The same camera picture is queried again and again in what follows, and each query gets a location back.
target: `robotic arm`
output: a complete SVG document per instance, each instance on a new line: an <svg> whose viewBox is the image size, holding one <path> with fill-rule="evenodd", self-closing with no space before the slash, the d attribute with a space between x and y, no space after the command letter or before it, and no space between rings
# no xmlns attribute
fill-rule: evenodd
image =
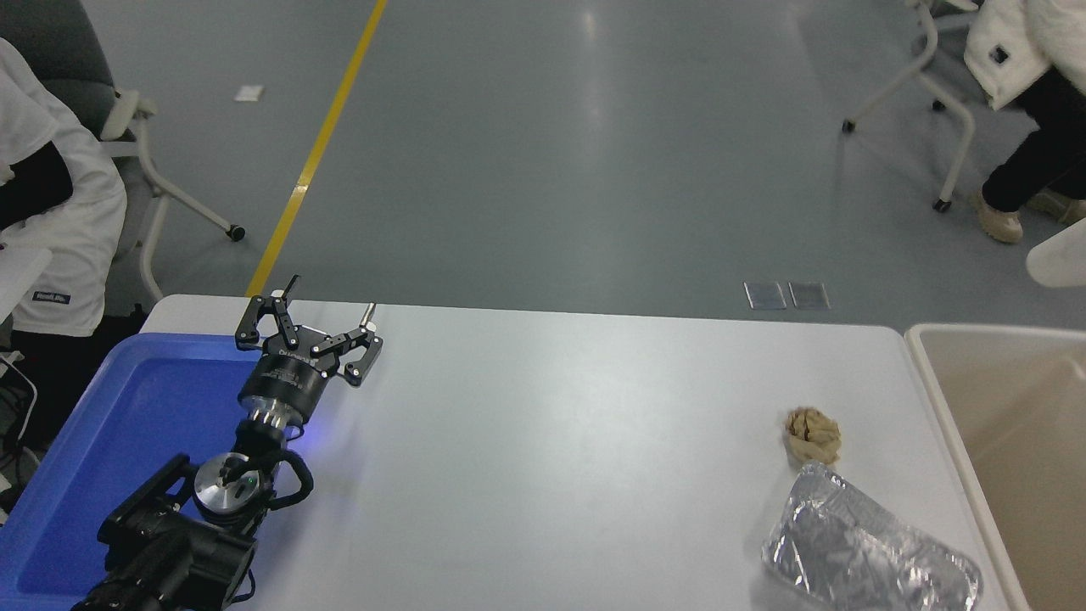
<svg viewBox="0 0 1086 611"><path fill-rule="evenodd" d="M287 308L296 279L281 295L253 296L235 333L239 351L263 355L238 395L248 416L233 447L203 464L174 457L106 518L98 540L110 546L109 574L73 611L222 611L252 596L237 591L247 574L252 581L257 527L268 511L313 491L305 461L287 449L287 429L305 427L330 379L361 386L382 346L374 303L357 329L337 336L295 326ZM269 315L278 333L261 345L256 327ZM362 358L340 372L340 358L356 348L365 349ZM275 489L280 463L301 483L282 497ZM180 513L190 500L202 521Z"/></svg>

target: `foil tray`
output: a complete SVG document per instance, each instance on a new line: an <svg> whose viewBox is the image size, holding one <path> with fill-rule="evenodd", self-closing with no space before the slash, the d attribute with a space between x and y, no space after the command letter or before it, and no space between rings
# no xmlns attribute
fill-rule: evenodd
<svg viewBox="0 0 1086 611"><path fill-rule="evenodd" d="M975 562L816 461L799 471L762 560L838 611L972 611L982 590Z"/></svg>

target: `yellow floor line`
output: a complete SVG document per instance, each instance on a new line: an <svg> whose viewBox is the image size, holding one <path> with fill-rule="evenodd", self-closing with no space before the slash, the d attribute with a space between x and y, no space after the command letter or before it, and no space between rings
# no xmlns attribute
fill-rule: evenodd
<svg viewBox="0 0 1086 611"><path fill-rule="evenodd" d="M287 201L287 207L279 217L279 224L276 225L275 231L272 233L272 239L268 240L267 247L264 249L264 255L261 256L261 262L256 266L253 279L249 280L249 288L245 289L247 296L260 294L264 290L264 284L272 273L272 268L275 267L275 262L279 257L279 251L282 250L282 244L287 241L287 233L290 232L290 228L294 224L294 218L298 216L298 211L302 207L302 200L305 199L305 192L310 190L313 175L317 173L317 167L320 165L320 157L325 154L328 140L331 139L332 132L336 130L340 113L343 112L346 98L351 94L351 88L354 86L358 67L362 66L362 60L366 56L369 41L374 38L374 31L377 30L377 24L381 21L381 14L384 12L388 0L377 0L377 5L374 7L374 11L369 14L369 21L366 22L366 29L363 30L362 38L358 39L358 46L354 50L354 55L351 56L351 63L348 64L346 72L343 73L343 78L340 80L332 105L328 109L325 123L320 126L320 132L317 133L317 141L313 143L313 150L310 151L310 156L305 160L305 165L302 167L302 175L298 177L294 190L290 193L290 199Z"/></svg>

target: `shoe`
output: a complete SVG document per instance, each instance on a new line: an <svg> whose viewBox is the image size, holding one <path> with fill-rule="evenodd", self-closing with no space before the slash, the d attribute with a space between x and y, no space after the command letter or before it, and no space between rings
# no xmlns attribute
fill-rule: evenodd
<svg viewBox="0 0 1086 611"><path fill-rule="evenodd" d="M1074 225L1078 220L1086 218L1086 200L1071 199L1061 195L1052 189L1041 189L1040 192L1030 198L1026 205L1034 209L1039 209L1064 225Z"/></svg>
<svg viewBox="0 0 1086 611"><path fill-rule="evenodd" d="M1018 243L1022 239L1022 222L1019 221L1018 211L1000 212L992 207L984 201L984 194L980 190L969 198L969 202L976 209L981 228L993 239L1005 243Z"/></svg>

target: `chair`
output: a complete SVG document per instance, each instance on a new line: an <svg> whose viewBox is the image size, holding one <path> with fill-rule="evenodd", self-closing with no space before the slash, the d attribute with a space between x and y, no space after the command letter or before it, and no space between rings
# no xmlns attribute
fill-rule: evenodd
<svg viewBox="0 0 1086 611"><path fill-rule="evenodd" d="M923 27L923 47L919 50L917 59L901 69L882 89L872 94L860 109L845 119L842 131L851 133L861 118L877 107L891 93L896 91L905 82L915 79L927 89L935 101L932 109L936 111L948 110L962 122L962 136L958 141L958 149L939 196L932 204L938 212L946 212L950 207L950 198L955 186L958 182L958 175L961 166L969 154L969 147L976 131L976 122L972 112L962 103L961 99L968 101L986 101L981 86L969 73L964 65L965 36L968 24L955 24L955 27L940 33L936 26L936 20L943 21L950 15L962 15L973 13L980 9L980 2L970 0L906 0L906 5L915 10ZM958 85L958 91L952 92L947 88L947 84Z"/></svg>
<svg viewBox="0 0 1086 611"><path fill-rule="evenodd" d="M232 241L245 229L231 224L162 176L150 152L148 119L157 109L137 91L116 89L105 54L79 0L3 0L0 37L26 59L42 85L102 141L135 142L136 156L114 157L128 193L128 209L114 262L140 247L140 279L157 301L162 290L151 259L171 198L223 229ZM147 212L157 205L150 221Z"/></svg>

